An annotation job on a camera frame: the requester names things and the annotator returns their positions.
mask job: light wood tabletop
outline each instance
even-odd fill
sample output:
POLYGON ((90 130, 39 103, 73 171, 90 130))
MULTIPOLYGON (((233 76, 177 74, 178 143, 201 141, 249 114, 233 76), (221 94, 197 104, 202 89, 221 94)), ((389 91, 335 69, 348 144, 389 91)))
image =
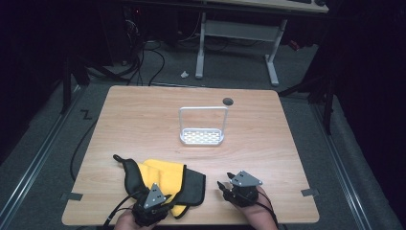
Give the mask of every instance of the light wood tabletop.
MULTIPOLYGON (((226 173, 247 171, 263 182, 281 223, 316 222, 319 214, 295 147, 278 94, 271 90, 113 86, 110 88, 81 164, 73 193, 62 217, 66 225, 102 225, 127 193, 124 170, 113 159, 136 162, 160 159, 187 165, 206 174, 204 202, 181 219, 169 214, 161 225, 244 224, 246 220, 225 201, 216 181, 226 173), (179 108, 224 106, 231 98, 223 143, 188 147, 181 143, 179 108)), ((134 203, 129 200, 123 205, 134 203)), ((115 223, 116 215, 111 221, 115 223)))
POLYGON ((297 12, 321 12, 327 13, 327 6, 318 6, 314 0, 310 4, 288 0, 207 0, 207 2, 225 3, 234 5, 246 5, 251 7, 279 9, 297 12))

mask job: white desk leg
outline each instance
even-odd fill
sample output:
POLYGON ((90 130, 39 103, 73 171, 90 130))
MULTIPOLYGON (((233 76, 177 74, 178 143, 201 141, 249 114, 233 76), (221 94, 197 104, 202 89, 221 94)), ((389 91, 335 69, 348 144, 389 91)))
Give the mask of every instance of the white desk leg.
POLYGON ((277 36, 275 38, 272 53, 270 55, 265 55, 265 61, 266 61, 266 66, 268 67, 269 78, 271 79, 271 84, 273 86, 278 86, 279 85, 278 76, 277 76, 277 73, 275 71, 275 66, 274 66, 274 58, 275 58, 275 54, 278 51, 278 47, 279 47, 279 45, 281 43, 281 39, 282 39, 282 36, 283 36, 284 28, 286 27, 286 23, 287 23, 286 19, 284 19, 281 22, 281 25, 280 25, 280 27, 278 29, 278 32, 277 32, 277 36))
POLYGON ((197 79, 203 78, 205 33, 206 33, 206 13, 202 12, 202 22, 200 25, 200 47, 199 53, 197 54, 196 75, 195 75, 197 79))

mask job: person's left hand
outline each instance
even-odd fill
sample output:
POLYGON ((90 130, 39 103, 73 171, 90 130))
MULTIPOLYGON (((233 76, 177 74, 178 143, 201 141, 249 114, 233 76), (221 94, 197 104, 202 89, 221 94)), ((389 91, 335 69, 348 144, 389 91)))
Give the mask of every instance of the person's left hand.
POLYGON ((132 205, 126 209, 117 219, 116 226, 114 230, 151 230, 157 224, 151 224, 150 226, 140 227, 136 222, 135 218, 131 213, 132 205))

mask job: tape piece on table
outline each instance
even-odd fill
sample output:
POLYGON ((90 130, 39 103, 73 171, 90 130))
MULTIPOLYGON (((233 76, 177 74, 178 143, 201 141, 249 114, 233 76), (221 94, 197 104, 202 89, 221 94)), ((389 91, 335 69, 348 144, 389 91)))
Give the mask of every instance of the tape piece on table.
POLYGON ((303 196, 318 196, 320 193, 317 189, 301 190, 303 196))
POLYGON ((82 194, 63 193, 63 194, 60 196, 60 200, 65 201, 65 200, 68 200, 68 199, 72 199, 72 200, 80 201, 82 197, 83 197, 82 194))

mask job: gray carpet floor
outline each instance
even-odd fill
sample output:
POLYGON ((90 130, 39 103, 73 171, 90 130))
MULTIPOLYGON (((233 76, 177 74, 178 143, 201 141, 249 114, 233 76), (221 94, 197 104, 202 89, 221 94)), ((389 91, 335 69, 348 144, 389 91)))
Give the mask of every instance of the gray carpet floor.
MULTIPOLYGON (((263 60, 269 44, 256 43, 246 47, 241 43, 250 44, 240 40, 232 45, 209 43, 202 80, 194 78, 197 52, 194 42, 182 43, 176 48, 156 42, 148 43, 149 49, 156 48, 154 51, 159 52, 165 59, 164 67, 154 79, 153 85, 177 84, 215 88, 269 89, 280 92, 302 80, 308 64, 317 51, 316 46, 305 47, 296 52, 287 46, 281 46, 275 59, 280 86, 273 87, 263 60), (185 79, 180 77, 184 71, 190 74, 185 79)), ((138 75, 135 76, 131 84, 137 84, 138 78, 139 85, 141 82, 143 85, 147 85, 163 63, 164 60, 158 54, 145 51, 141 78, 138 75)), ((116 72, 120 72, 124 68, 119 65, 110 67, 112 71, 116 72)), ((71 160, 74 153, 77 152, 73 160, 73 172, 76 174, 92 132, 85 135, 81 144, 79 144, 80 140, 98 118, 108 89, 115 84, 122 83, 92 77, 90 85, 80 90, 82 95, 78 96, 76 104, 50 148, 47 160, 13 215, 7 229, 79 228, 79 226, 62 224, 61 217, 66 201, 60 200, 60 197, 63 193, 69 193, 72 190, 74 182, 69 171, 71 160)), ((281 101, 309 185, 320 193, 314 197, 320 220, 311 224, 287 223, 285 227, 287 229, 316 230, 359 229, 334 168, 324 131, 320 128, 320 122, 314 114, 314 108, 317 109, 321 106, 308 104, 305 96, 306 93, 295 93, 281 98, 281 101)), ((29 130, 1 166, 1 207, 7 205, 14 189, 58 119, 62 108, 61 102, 62 87, 60 86, 33 118, 29 130)), ((402 229, 375 181, 361 149, 356 144, 336 99, 331 118, 331 132, 330 138, 346 166, 350 180, 371 224, 371 229, 402 229)), ((90 226, 85 229, 95 228, 95 226, 90 226)))

